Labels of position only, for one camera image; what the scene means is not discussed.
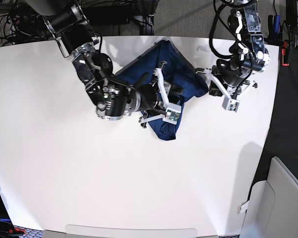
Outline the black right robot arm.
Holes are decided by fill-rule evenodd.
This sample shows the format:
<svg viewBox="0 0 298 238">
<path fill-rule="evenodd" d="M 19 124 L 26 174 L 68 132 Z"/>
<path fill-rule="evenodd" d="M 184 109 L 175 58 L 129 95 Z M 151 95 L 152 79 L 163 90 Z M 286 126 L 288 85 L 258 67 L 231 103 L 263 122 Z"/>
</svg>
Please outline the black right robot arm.
<svg viewBox="0 0 298 238">
<path fill-rule="evenodd" d="M 145 72 L 131 85 L 113 74 L 110 57 L 95 48 L 102 37 L 92 39 L 89 22 L 76 0 L 28 0 L 27 4 L 42 16 L 63 57 L 72 58 L 99 118 L 120 120 L 133 112 L 143 112 L 140 123 L 161 119 L 177 124 L 182 109 L 169 100 L 172 84 L 162 73 L 166 61 L 153 70 L 149 84 L 145 83 L 149 75 Z"/>
</svg>

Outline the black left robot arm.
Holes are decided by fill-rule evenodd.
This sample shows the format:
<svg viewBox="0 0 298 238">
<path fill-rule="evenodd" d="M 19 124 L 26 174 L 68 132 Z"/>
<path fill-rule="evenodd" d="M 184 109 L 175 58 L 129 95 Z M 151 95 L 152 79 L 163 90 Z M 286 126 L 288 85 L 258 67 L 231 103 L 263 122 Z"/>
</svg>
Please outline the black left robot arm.
<svg viewBox="0 0 298 238">
<path fill-rule="evenodd" d="M 209 33 L 209 47 L 218 57 L 213 74 L 219 76 L 227 88 L 233 89 L 231 96 L 236 99 L 241 93 L 242 85 L 249 81 L 251 74 L 264 71 L 270 61 L 261 32 L 257 1 L 222 0 L 221 5 L 216 7 L 214 0 L 213 8 L 215 16 Z M 213 45 L 218 22 L 234 38 L 229 55 L 219 53 Z"/>
</svg>

